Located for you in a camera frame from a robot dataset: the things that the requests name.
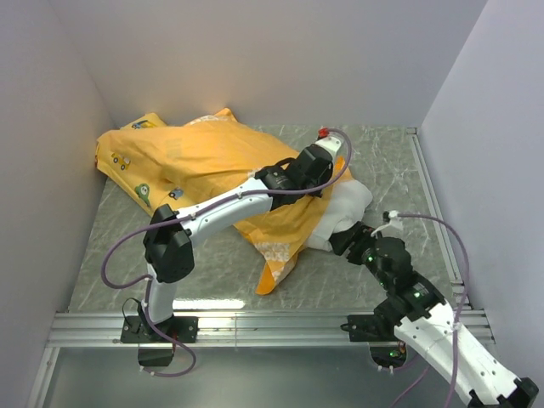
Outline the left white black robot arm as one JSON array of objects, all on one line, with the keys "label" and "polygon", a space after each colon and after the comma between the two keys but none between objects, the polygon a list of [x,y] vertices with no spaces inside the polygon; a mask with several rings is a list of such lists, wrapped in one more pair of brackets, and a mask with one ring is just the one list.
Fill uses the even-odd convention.
[{"label": "left white black robot arm", "polygon": [[341,146],[338,139],[327,137],[303,149],[297,158],[263,167],[243,184],[208,201],[176,211],[168,205],[159,207],[151,223],[172,224],[144,237],[151,281],[140,312],[143,334],[152,342],[169,336],[176,285],[195,267],[196,246],[241,220],[291,205],[306,195],[319,196],[319,187],[332,177]]}]

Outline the white pillow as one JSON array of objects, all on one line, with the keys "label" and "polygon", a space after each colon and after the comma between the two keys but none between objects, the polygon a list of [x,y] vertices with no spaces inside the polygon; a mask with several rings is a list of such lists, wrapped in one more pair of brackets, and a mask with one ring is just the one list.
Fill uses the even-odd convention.
[{"label": "white pillow", "polygon": [[336,182],[327,209],[303,245],[331,252],[332,235],[349,230],[356,222],[361,221],[372,200],[372,193],[360,181],[350,179]]}]

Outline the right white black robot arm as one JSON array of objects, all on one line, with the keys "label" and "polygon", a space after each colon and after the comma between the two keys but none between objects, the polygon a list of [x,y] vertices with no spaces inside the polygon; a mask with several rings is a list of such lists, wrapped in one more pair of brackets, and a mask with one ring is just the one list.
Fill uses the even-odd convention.
[{"label": "right white black robot arm", "polygon": [[330,238],[332,250],[365,266],[386,298],[372,314],[351,314],[351,342],[400,341],[453,386],[468,407],[531,407],[539,388],[502,365],[458,320],[439,289],[417,272],[405,243],[356,223]]}]

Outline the orange Mickey Mouse pillowcase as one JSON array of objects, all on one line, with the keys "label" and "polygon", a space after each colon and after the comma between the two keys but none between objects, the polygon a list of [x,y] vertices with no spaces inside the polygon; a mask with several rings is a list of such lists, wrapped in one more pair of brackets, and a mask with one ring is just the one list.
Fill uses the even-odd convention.
[{"label": "orange Mickey Mouse pillowcase", "polygon": [[[147,118],[152,127],[111,130],[117,131],[113,146],[120,153],[141,154],[152,170],[181,187],[195,204],[239,186],[265,166],[298,155],[275,136],[239,123],[227,108],[181,127],[167,127],[155,114]],[[271,293],[293,270],[327,209],[332,189],[235,224],[265,259],[258,295]]]}]

